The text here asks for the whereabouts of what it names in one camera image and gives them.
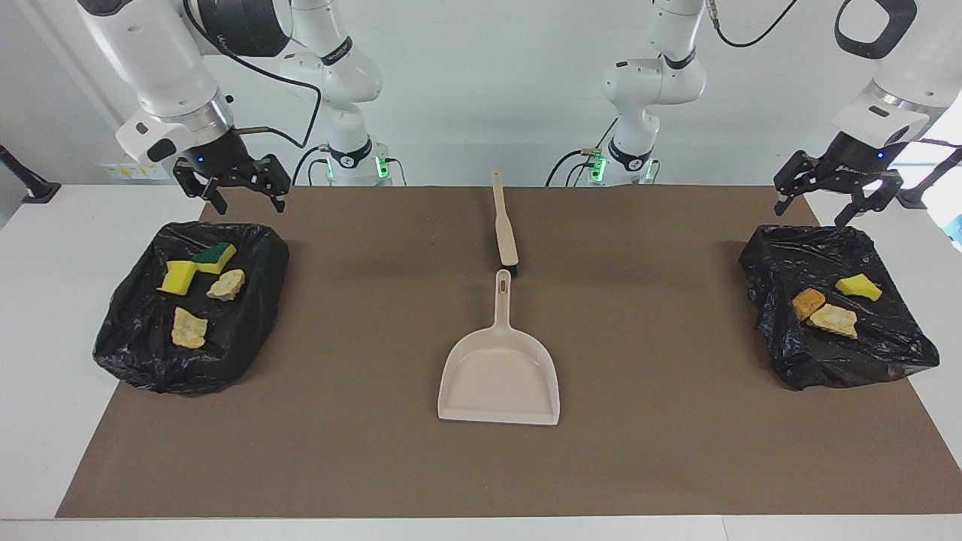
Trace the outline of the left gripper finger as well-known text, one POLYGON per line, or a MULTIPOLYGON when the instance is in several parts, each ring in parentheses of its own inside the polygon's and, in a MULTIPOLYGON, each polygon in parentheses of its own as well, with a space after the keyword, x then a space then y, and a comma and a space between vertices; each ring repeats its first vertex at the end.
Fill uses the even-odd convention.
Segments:
POLYGON ((839 174, 837 184, 843 188, 844 194, 851 196, 851 201, 835 216, 834 225, 841 228, 848 225, 856 216, 869 211, 881 212, 903 188, 903 176, 900 174, 858 175, 839 174), (865 187, 879 181, 879 188, 865 195, 865 187))
POLYGON ((808 170, 805 168, 783 168, 774 175, 774 188, 779 193, 779 201, 773 206, 776 216, 783 216, 798 195, 807 186, 808 170))

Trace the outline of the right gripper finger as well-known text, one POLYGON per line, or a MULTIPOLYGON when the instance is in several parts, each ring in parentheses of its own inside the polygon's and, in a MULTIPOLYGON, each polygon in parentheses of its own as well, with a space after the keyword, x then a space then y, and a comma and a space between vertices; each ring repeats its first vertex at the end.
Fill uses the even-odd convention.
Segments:
POLYGON ((198 195, 199 198, 210 203, 219 215, 226 215, 229 206, 224 197, 219 193, 219 178, 210 178, 207 179, 206 183, 199 184, 198 195))
POLYGON ((288 174, 260 174, 262 192, 268 196, 278 213, 285 212, 285 198, 291 191, 291 184, 288 174))

